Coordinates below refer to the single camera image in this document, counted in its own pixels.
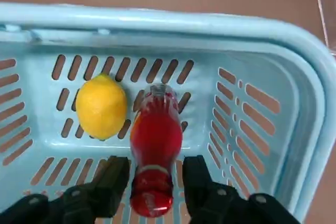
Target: bottle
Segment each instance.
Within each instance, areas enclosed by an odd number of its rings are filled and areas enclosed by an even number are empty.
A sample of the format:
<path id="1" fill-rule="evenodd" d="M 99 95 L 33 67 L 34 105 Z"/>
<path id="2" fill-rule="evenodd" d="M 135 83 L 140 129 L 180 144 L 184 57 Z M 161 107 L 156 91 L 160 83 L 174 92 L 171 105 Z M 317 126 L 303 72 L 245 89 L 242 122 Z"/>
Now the bottle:
<path id="1" fill-rule="evenodd" d="M 172 165 L 182 145 L 176 93 L 165 84 L 149 86 L 134 119 L 131 151 L 137 161 L 131 206 L 145 217 L 159 217 L 173 204 Z"/>

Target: basket slot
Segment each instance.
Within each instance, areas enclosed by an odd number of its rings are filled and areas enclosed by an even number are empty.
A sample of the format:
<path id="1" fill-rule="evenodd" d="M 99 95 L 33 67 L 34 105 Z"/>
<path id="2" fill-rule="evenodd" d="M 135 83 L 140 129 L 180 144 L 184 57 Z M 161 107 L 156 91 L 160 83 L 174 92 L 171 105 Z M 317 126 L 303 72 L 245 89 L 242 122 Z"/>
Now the basket slot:
<path id="1" fill-rule="evenodd" d="M 221 84 L 219 81 L 217 81 L 217 90 L 223 95 L 225 95 L 227 99 L 231 101 L 233 100 L 233 97 L 234 97 L 233 93 L 223 84 Z"/>
<path id="2" fill-rule="evenodd" d="M 106 159 L 101 159 L 101 160 L 99 161 L 99 163 L 97 164 L 97 167 L 96 167 L 96 169 L 95 169 L 95 173 L 94 173 L 92 179 L 95 178 L 95 177 L 97 176 L 97 174 L 99 173 L 99 171 L 104 167 L 104 164 L 105 164 L 105 163 L 106 163 Z"/>
<path id="3" fill-rule="evenodd" d="M 63 138 L 67 138 L 69 136 L 69 133 L 71 131 L 71 128 L 72 128 L 72 125 L 73 125 L 73 120 L 71 118 L 67 118 L 65 123 L 64 123 L 64 126 L 63 126 L 63 129 L 62 129 L 62 132 L 61 132 L 61 136 Z"/>
<path id="4" fill-rule="evenodd" d="M 275 132 L 276 129 L 275 129 L 275 125 L 273 123 L 277 122 L 279 120 L 279 117 L 282 116 L 282 115 L 273 113 L 267 107 L 263 106 L 261 103 L 259 103 L 258 101 L 256 101 L 252 97 L 248 96 L 245 93 L 245 91 L 243 91 L 243 92 L 244 92 L 243 93 L 244 100 L 242 102 L 243 111 L 247 110 L 248 112 L 251 112 L 251 111 L 255 110 L 255 112 L 253 112 L 252 120 L 260 121 L 260 123 L 263 125 L 263 127 L 265 127 L 267 130 Z"/>
<path id="5" fill-rule="evenodd" d="M 223 79 L 225 79 L 227 82 L 235 85 L 236 84 L 236 77 L 234 74 L 230 73 L 229 71 L 223 69 L 223 68 L 219 68 L 218 69 L 218 75 L 220 77 L 222 77 Z"/>
<path id="6" fill-rule="evenodd" d="M 91 165 L 93 163 L 93 159 L 92 158 L 89 158 L 88 160 L 86 160 L 84 166 L 83 166 L 83 169 L 82 171 L 80 172 L 80 175 L 76 181 L 76 185 L 82 185 L 85 183 L 85 180 L 88 176 L 88 173 L 89 173 L 89 170 L 91 168 Z"/>
<path id="7" fill-rule="evenodd" d="M 71 110 L 72 111 L 76 111 L 76 98 L 77 98 L 78 92 L 79 92 L 79 89 L 77 89 L 77 92 L 76 92 L 76 94 L 73 98 L 72 104 L 71 104 Z"/>
<path id="8" fill-rule="evenodd" d="M 42 177 L 44 176 L 44 174 L 46 173 L 46 171 L 48 171 L 50 165 L 53 163 L 55 158 L 53 157 L 49 157 L 47 158 L 44 163 L 42 164 L 42 166 L 40 167 L 40 169 L 37 171 L 37 173 L 35 174 L 35 176 L 31 179 L 30 184 L 32 186 L 37 185 L 40 180 L 42 179 Z"/>
<path id="9" fill-rule="evenodd" d="M 246 93 L 275 114 L 280 112 L 280 103 L 251 84 L 246 84 Z"/>
<path id="10" fill-rule="evenodd" d="M 19 80 L 19 75 L 14 73 L 0 78 L 0 88 L 13 84 Z"/>
<path id="11" fill-rule="evenodd" d="M 270 149 L 265 140 L 263 140 L 245 121 L 239 121 L 239 127 L 242 132 L 248 137 L 258 148 L 259 150 L 265 155 L 269 156 Z"/>
<path id="12" fill-rule="evenodd" d="M 75 173 L 76 173 L 76 170 L 77 170 L 77 167 L 80 163 L 80 158 L 75 158 L 71 165 L 69 166 L 65 176 L 63 177 L 63 180 L 61 182 L 61 186 L 68 186 L 69 184 L 70 185 L 73 185 L 74 183 L 71 183 L 72 180 L 74 180 L 74 177 L 75 176 Z"/>
<path id="13" fill-rule="evenodd" d="M 226 137 L 224 136 L 223 134 L 223 131 L 221 131 L 218 127 L 218 123 L 215 123 L 214 121 L 211 121 L 211 128 L 212 128 L 212 133 L 214 136 L 216 136 L 216 138 L 220 139 L 220 141 L 218 141 L 218 143 L 221 145 L 221 146 L 225 146 L 225 143 L 226 143 Z"/>
<path id="14" fill-rule="evenodd" d="M 119 139 L 124 139 L 130 126 L 131 126 L 131 120 L 126 119 L 124 125 L 122 126 L 121 130 L 118 133 Z"/>
<path id="15" fill-rule="evenodd" d="M 218 153 L 220 156 L 223 156 L 223 150 L 222 148 L 220 147 L 220 145 L 218 144 L 216 138 L 213 136 L 213 134 L 210 132 L 209 133 L 209 138 L 210 140 L 212 141 L 212 143 L 214 144 L 214 146 L 216 147 Z"/>
<path id="16" fill-rule="evenodd" d="M 10 123 L 2 122 L 0 124 L 0 138 L 8 140 L 27 127 L 24 125 L 28 119 L 26 115 L 15 115 L 15 118 L 16 119 L 11 120 Z"/>
<path id="17" fill-rule="evenodd" d="M 94 224 L 104 224 L 104 219 L 103 218 L 97 218 Z"/>
<path id="18" fill-rule="evenodd" d="M 233 158 L 236 161 L 235 168 L 241 178 L 243 178 L 244 184 L 247 186 L 249 192 L 259 190 L 259 182 L 253 172 L 246 165 L 244 160 L 238 155 L 236 151 L 233 151 Z"/>
<path id="19" fill-rule="evenodd" d="M 92 75 L 93 75 L 93 73 L 96 69 L 97 63 L 98 63 L 98 57 L 97 56 L 92 56 L 90 61 L 89 61 L 88 66 L 85 70 L 84 80 L 86 80 L 86 81 L 91 80 Z"/>
<path id="20" fill-rule="evenodd" d="M 178 102 L 179 114 L 183 112 L 184 107 L 188 104 L 189 99 L 191 98 L 191 94 L 189 92 L 185 92 Z"/>
<path id="21" fill-rule="evenodd" d="M 12 146 L 16 145 L 18 142 L 23 141 L 23 139 L 30 134 L 30 128 L 25 128 L 24 130 L 17 133 L 12 138 L 7 139 L 0 145 L 0 153 L 6 152 Z"/>
<path id="22" fill-rule="evenodd" d="M 231 115 L 230 107 L 225 102 L 223 102 L 217 95 L 215 95 L 215 102 L 220 107 L 220 109 L 223 110 L 227 115 Z"/>
<path id="23" fill-rule="evenodd" d="M 192 60 L 188 60 L 185 63 L 185 65 L 184 65 L 184 67 L 183 67 L 183 69 L 182 69 L 179 77 L 177 78 L 176 82 L 178 84 L 183 84 L 185 82 L 185 80 L 188 78 L 188 75 L 190 74 L 193 66 L 194 66 L 194 62 Z"/>
<path id="24" fill-rule="evenodd" d="M 120 203 L 117 212 L 112 218 L 112 224 L 122 224 L 122 215 L 125 209 L 125 204 Z"/>
<path id="25" fill-rule="evenodd" d="M 12 68 L 16 65 L 15 59 L 0 60 L 0 70 Z"/>
<path id="26" fill-rule="evenodd" d="M 67 162 L 67 158 L 64 157 L 62 158 L 57 165 L 55 166 L 53 172 L 50 174 L 50 176 L 48 177 L 47 181 L 46 181 L 46 186 L 51 186 L 52 184 L 54 184 L 55 180 L 57 179 L 59 173 L 61 172 L 61 170 L 63 169 L 65 163 Z"/>
<path id="27" fill-rule="evenodd" d="M 140 216 L 133 210 L 131 209 L 130 211 L 130 221 L 129 223 L 131 224 L 138 224 L 140 221 Z"/>
<path id="28" fill-rule="evenodd" d="M 177 66 L 179 65 L 178 63 L 179 61 L 176 59 L 171 60 L 171 62 L 169 63 L 165 73 L 162 76 L 162 83 L 166 84 L 170 81 L 170 79 L 173 77 L 174 75 L 174 71 L 176 70 Z"/>
<path id="29" fill-rule="evenodd" d="M 161 59 L 156 59 L 155 62 L 153 63 L 151 70 L 148 72 L 148 75 L 146 77 L 146 82 L 147 83 L 152 83 L 158 74 L 161 65 L 162 65 L 162 60 Z"/>
<path id="30" fill-rule="evenodd" d="M 188 122 L 187 121 L 183 121 L 181 123 L 182 132 L 185 132 L 185 130 L 187 129 L 187 127 L 188 127 Z"/>
<path id="31" fill-rule="evenodd" d="M 180 217 L 181 217 L 181 224 L 188 224 L 190 222 L 190 215 L 187 210 L 187 205 L 185 202 L 180 203 Z"/>
<path id="32" fill-rule="evenodd" d="M 238 173 L 236 172 L 235 168 L 232 165 L 230 165 L 230 172 L 231 175 L 234 177 L 235 181 L 237 182 L 237 184 L 239 185 L 240 190 L 243 192 L 245 197 L 248 198 L 250 196 L 250 192 L 248 191 L 245 183 L 240 178 L 240 176 L 238 175 Z"/>
<path id="33" fill-rule="evenodd" d="M 176 184 L 179 188 L 184 188 L 183 185 L 183 177 L 182 177 L 182 161 L 177 160 L 175 162 L 175 167 L 176 167 Z"/>
<path id="34" fill-rule="evenodd" d="M 256 109 L 251 105 L 244 102 L 243 111 L 248 115 L 253 121 L 255 121 L 265 132 L 273 136 L 275 133 L 275 126 L 262 114 L 260 114 Z"/>
<path id="35" fill-rule="evenodd" d="M 174 223 L 174 212 L 170 209 L 164 216 L 163 216 L 163 224 L 173 224 Z"/>
<path id="36" fill-rule="evenodd" d="M 138 92 L 138 94 L 136 95 L 136 98 L 134 99 L 134 103 L 133 103 L 133 112 L 138 111 L 138 109 L 140 108 L 140 105 L 143 101 L 143 96 L 144 96 L 145 91 L 142 89 Z"/>
<path id="37" fill-rule="evenodd" d="M 84 134 L 83 128 L 80 125 L 78 125 L 75 133 L 76 138 L 82 138 L 83 134 Z"/>
<path id="38" fill-rule="evenodd" d="M 219 159 L 216 156 L 216 154 L 215 154 L 215 152 L 214 152 L 214 150 L 213 150 L 213 148 L 211 147 L 210 144 L 208 144 L 208 151 L 209 151 L 213 161 L 215 162 L 217 168 L 220 169 L 221 168 L 221 163 L 219 162 Z"/>
<path id="39" fill-rule="evenodd" d="M 223 127 L 224 132 L 227 132 L 229 130 L 229 124 L 227 123 L 226 119 L 224 119 L 224 117 L 220 114 L 220 110 L 213 108 L 213 115 L 218 123 Z"/>
<path id="40" fill-rule="evenodd" d="M 57 60 L 55 62 L 55 65 L 54 65 L 54 69 L 52 70 L 52 73 L 51 73 L 51 77 L 54 79 L 54 80 L 58 80 L 61 73 L 62 73 L 62 69 L 63 69 L 63 66 L 64 66 L 64 63 L 65 63 L 65 56 L 64 55 L 59 55 L 57 57 Z"/>
<path id="41" fill-rule="evenodd" d="M 0 70 L 0 78 L 1 79 L 12 76 L 12 75 L 15 75 L 15 74 L 17 74 L 17 67 Z"/>
<path id="42" fill-rule="evenodd" d="M 1 125 L 6 125 L 7 123 L 10 123 L 11 121 L 13 121 L 14 118 L 18 117 L 18 115 L 16 114 L 22 111 L 24 107 L 25 107 L 25 103 L 20 102 L 8 109 L 5 109 L 4 111 L 1 111 L 0 112 Z"/>
<path id="43" fill-rule="evenodd" d="M 128 58 L 128 57 L 124 57 L 123 58 L 120 66 L 119 66 L 119 69 L 118 69 L 117 73 L 115 74 L 116 75 L 115 76 L 115 80 L 116 81 L 118 81 L 118 82 L 122 81 L 122 79 L 126 75 L 126 72 L 127 72 L 128 68 L 129 68 L 130 63 L 131 63 L 131 59 L 130 58 Z"/>
<path id="44" fill-rule="evenodd" d="M 251 150 L 251 148 L 245 143 L 245 141 L 240 137 L 236 137 L 236 144 L 238 147 L 238 153 L 243 159 L 247 159 L 249 163 L 260 173 L 264 174 L 265 167 L 259 157 Z"/>
<path id="45" fill-rule="evenodd" d="M 72 64 L 71 64 L 71 67 L 68 73 L 68 79 L 70 81 L 73 81 L 76 78 L 81 62 L 82 62 L 82 57 L 80 55 L 76 55 L 72 61 Z"/>
<path id="46" fill-rule="evenodd" d="M 9 156 L 5 157 L 2 161 L 3 166 L 9 165 L 16 158 L 20 157 L 27 149 L 29 149 L 33 144 L 33 140 L 28 140 L 23 145 L 21 145 L 18 149 L 12 152 Z"/>
<path id="47" fill-rule="evenodd" d="M 0 110 L 7 109 L 10 106 L 14 106 L 22 102 L 22 98 L 19 96 L 22 94 L 21 89 L 14 89 L 7 93 L 0 95 Z"/>
<path id="48" fill-rule="evenodd" d="M 105 74 L 110 74 L 111 69 L 113 67 L 113 63 L 114 63 L 114 58 L 112 56 L 107 57 L 104 63 L 104 66 L 101 69 L 101 72 Z"/>
<path id="49" fill-rule="evenodd" d="M 56 104 L 56 109 L 58 111 L 62 111 L 64 109 L 64 106 L 68 100 L 70 91 L 66 88 L 62 89 L 61 94 L 59 95 L 58 102 Z"/>
<path id="50" fill-rule="evenodd" d="M 141 73 L 143 72 L 144 67 L 146 66 L 147 60 L 145 58 L 141 58 L 132 73 L 131 81 L 137 82 Z"/>

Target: clear plastic object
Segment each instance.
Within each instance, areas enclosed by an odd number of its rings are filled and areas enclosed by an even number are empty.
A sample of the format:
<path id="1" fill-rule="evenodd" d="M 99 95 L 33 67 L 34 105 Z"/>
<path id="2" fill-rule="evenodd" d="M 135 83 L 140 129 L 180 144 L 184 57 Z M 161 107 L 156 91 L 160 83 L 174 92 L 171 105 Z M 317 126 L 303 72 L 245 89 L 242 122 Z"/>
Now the clear plastic object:
<path id="1" fill-rule="evenodd" d="M 332 54 L 336 55 L 336 0 L 318 0 L 321 12 L 325 43 Z"/>

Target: basket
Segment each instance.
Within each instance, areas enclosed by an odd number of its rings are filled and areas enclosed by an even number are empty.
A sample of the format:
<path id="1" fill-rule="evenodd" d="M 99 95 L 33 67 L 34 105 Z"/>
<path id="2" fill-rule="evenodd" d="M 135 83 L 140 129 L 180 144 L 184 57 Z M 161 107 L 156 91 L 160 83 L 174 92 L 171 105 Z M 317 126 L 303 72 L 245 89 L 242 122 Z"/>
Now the basket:
<path id="1" fill-rule="evenodd" d="M 149 83 L 178 94 L 183 146 L 174 208 L 112 223 L 186 223 L 182 160 L 202 154 L 212 179 L 242 197 L 274 195 L 303 221 L 336 136 L 336 64 L 314 36 L 253 17 L 140 9 L 0 4 L 0 210 L 31 193 L 54 199 L 92 180 L 110 155 L 131 159 L 130 126 Z M 121 132 L 84 133 L 75 99 L 109 73 L 128 97 Z M 111 220 L 97 220 L 110 223 Z"/>

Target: light blue basket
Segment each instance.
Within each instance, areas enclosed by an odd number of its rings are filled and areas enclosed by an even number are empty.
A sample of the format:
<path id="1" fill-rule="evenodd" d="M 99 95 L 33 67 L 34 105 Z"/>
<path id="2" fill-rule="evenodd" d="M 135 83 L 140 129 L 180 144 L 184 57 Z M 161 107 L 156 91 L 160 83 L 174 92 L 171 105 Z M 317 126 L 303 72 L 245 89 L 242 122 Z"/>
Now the light blue basket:
<path id="1" fill-rule="evenodd" d="M 25 194 L 53 199 L 91 181 L 110 155 L 131 158 L 129 130 L 101 142 L 78 129 L 72 104 L 98 60 L 92 76 L 104 69 L 121 79 L 123 65 L 128 123 L 138 92 L 165 76 L 179 99 L 191 95 L 179 159 L 202 154 L 213 180 L 243 197 L 272 194 L 304 219 L 336 137 L 336 64 L 314 36 L 262 18 L 8 3 L 0 28 L 1 211 Z M 157 224 L 186 219 L 180 173 L 177 162 L 175 206 Z M 128 187 L 115 221 L 153 223 L 131 211 L 129 196 Z"/>

